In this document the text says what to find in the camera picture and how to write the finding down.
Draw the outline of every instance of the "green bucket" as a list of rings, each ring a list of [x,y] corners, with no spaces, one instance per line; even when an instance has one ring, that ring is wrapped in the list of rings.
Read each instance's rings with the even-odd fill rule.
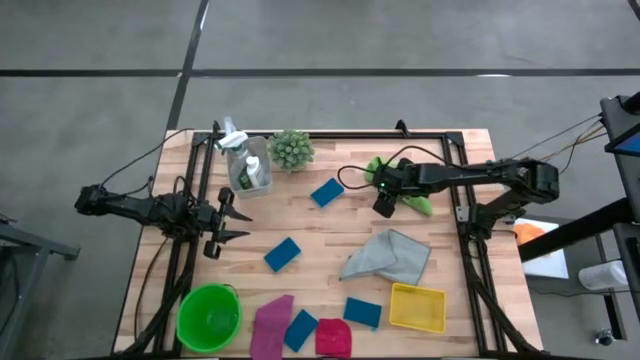
[[[224,349],[238,334],[242,307],[231,285],[208,284],[192,290],[178,310],[178,339],[197,353]]]

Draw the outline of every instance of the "blue sponge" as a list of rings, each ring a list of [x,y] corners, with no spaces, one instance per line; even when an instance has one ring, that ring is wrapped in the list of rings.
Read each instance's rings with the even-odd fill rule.
[[[322,185],[318,190],[314,191],[311,194],[311,198],[313,201],[318,204],[320,207],[325,207],[327,204],[333,201],[333,199],[344,193],[344,188],[342,185],[336,181],[336,179],[331,178],[324,185]]]
[[[287,238],[264,256],[265,261],[275,272],[280,271],[289,261],[300,254],[300,248],[291,238]]]
[[[287,344],[291,350],[295,352],[300,351],[304,342],[307,341],[307,338],[317,326],[318,320],[305,310],[301,310],[295,320],[289,325],[287,333],[284,336],[284,343]]]
[[[375,329],[380,324],[381,313],[382,306],[350,297],[347,298],[347,306],[344,308],[343,318]]]

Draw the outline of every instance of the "concrete floor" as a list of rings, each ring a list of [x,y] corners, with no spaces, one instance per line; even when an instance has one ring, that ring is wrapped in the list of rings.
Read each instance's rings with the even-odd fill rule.
[[[0,69],[181,68],[198,4],[0,0]],[[195,67],[638,68],[638,32],[640,21],[625,0],[215,0]],[[19,358],[109,352],[140,227],[80,216],[73,202],[80,186],[101,181],[159,141],[177,82],[0,78],[0,212],[25,230],[82,246],[75,263],[50,261]],[[413,128],[488,128],[496,154],[509,156],[596,114],[600,98],[635,93],[639,83],[640,77],[191,79],[178,127],[209,128],[224,115],[254,129],[389,128],[404,119]],[[623,196],[604,143],[579,148],[561,179],[561,198],[530,212],[578,217]],[[156,161],[157,154],[148,157],[112,188],[140,186]],[[603,169],[606,179],[598,176]],[[574,246],[568,256],[594,251]],[[592,333],[607,326],[600,298],[532,297],[545,349],[636,357],[633,340],[593,344]],[[628,300],[625,325],[637,339]]]

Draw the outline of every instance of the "wooden table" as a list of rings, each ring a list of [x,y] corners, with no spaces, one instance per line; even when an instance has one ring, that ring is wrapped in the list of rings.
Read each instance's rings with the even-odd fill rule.
[[[461,131],[469,163],[494,159],[487,130]],[[175,177],[184,174],[191,137],[192,133],[186,132],[165,144],[154,194],[171,192]],[[295,296],[293,316],[300,309],[305,309],[316,318],[341,318],[348,296],[381,304],[383,313],[377,332],[349,322],[353,336],[353,357],[478,354],[449,190],[430,197],[434,211],[431,217],[398,205],[393,217],[385,219],[371,209],[376,198],[373,188],[347,190],[326,209],[319,209],[309,197],[327,179],[335,176],[336,170],[341,166],[365,166],[374,156],[389,157],[408,144],[419,145],[442,155],[442,145],[436,140],[317,140],[314,141],[315,161],[304,171],[293,175],[276,171],[273,188],[268,196],[249,200],[236,198],[236,208],[254,221],[247,223],[229,220],[227,228],[247,230],[251,235],[225,245],[217,261],[204,257],[200,249],[193,280],[193,287],[211,282],[228,283],[240,295],[244,312],[242,328],[232,344],[216,355],[248,357],[256,308],[284,294]],[[408,150],[403,156],[414,162],[437,162],[418,150]],[[209,180],[208,199],[215,199],[220,187],[228,184],[226,169],[223,157],[217,154]],[[345,182],[353,186],[364,183],[362,173],[347,170],[343,175]],[[195,179],[199,179],[199,173],[196,173]],[[503,187],[500,185],[475,187],[480,203],[492,200],[502,191]],[[505,225],[498,227],[508,229]],[[388,228],[431,246],[432,253],[419,285],[447,293],[446,334],[390,325],[391,282],[377,276],[345,282],[338,280],[348,256],[363,246],[373,234]],[[296,241],[302,254],[285,269],[274,274],[263,256],[287,237]],[[142,280],[151,258],[163,240],[157,229],[147,227],[143,230],[115,342],[116,351],[126,348],[133,341],[133,314]],[[487,245],[500,305],[527,340],[541,349],[538,326],[513,236],[509,233],[495,233]],[[160,303],[169,249],[170,246],[165,245],[150,275],[141,305],[141,328],[148,323]],[[490,317],[484,305],[482,308],[489,348],[495,349]],[[174,322],[175,316],[172,315],[170,326]],[[168,338],[173,338],[173,333],[172,330],[168,331]],[[183,355],[194,354],[185,350]],[[284,356],[315,356],[314,335],[309,337],[299,353],[294,353],[285,346]]]

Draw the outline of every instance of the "yellow plastic container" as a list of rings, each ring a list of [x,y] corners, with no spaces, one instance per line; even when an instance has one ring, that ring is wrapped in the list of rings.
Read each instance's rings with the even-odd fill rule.
[[[389,322],[392,325],[444,334],[446,303],[444,291],[394,283]]]

